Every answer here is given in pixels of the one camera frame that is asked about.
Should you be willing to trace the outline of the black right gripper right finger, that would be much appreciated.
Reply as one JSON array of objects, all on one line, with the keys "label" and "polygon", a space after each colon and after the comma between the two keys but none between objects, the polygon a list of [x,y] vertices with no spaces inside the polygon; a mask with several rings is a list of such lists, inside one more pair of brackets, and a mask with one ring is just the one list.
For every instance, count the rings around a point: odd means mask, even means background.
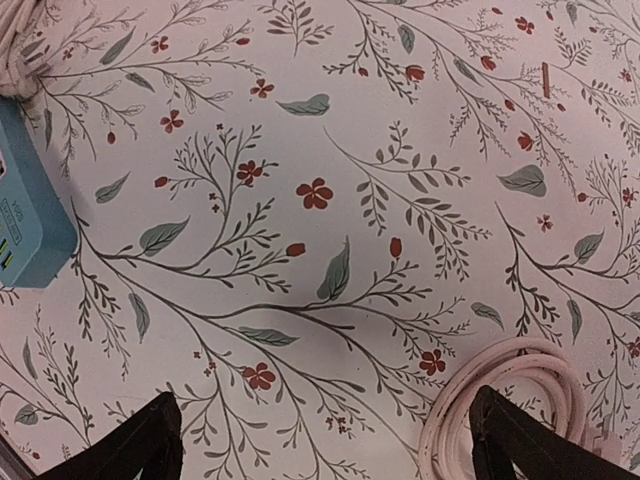
[{"label": "black right gripper right finger", "polygon": [[490,386],[469,409],[472,460],[477,479],[633,479],[635,475],[538,423]]}]

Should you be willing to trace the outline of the floral patterned table mat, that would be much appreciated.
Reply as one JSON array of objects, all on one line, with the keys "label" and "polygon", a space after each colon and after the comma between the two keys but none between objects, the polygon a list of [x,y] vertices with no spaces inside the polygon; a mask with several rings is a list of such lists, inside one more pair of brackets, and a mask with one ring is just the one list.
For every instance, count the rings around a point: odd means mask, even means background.
[{"label": "floral patterned table mat", "polygon": [[5,1],[3,98],[3,477],[171,392],[186,479],[467,479],[470,373],[638,474],[637,2]]}]

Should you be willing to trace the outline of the teal power strip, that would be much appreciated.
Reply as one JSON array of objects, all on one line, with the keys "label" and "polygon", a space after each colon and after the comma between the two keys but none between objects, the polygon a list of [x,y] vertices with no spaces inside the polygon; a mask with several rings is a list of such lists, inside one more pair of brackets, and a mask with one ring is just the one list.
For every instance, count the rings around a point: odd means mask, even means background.
[{"label": "teal power strip", "polygon": [[44,289],[70,260],[77,233],[49,180],[18,103],[1,100],[1,284]]}]

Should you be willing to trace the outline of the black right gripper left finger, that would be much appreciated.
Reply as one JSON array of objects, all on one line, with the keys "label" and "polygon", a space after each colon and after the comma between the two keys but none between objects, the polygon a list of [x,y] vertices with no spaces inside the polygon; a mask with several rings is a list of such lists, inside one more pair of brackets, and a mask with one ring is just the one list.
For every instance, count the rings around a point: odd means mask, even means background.
[{"label": "black right gripper left finger", "polygon": [[181,411],[162,392],[89,449],[40,474],[40,480],[179,479]]}]

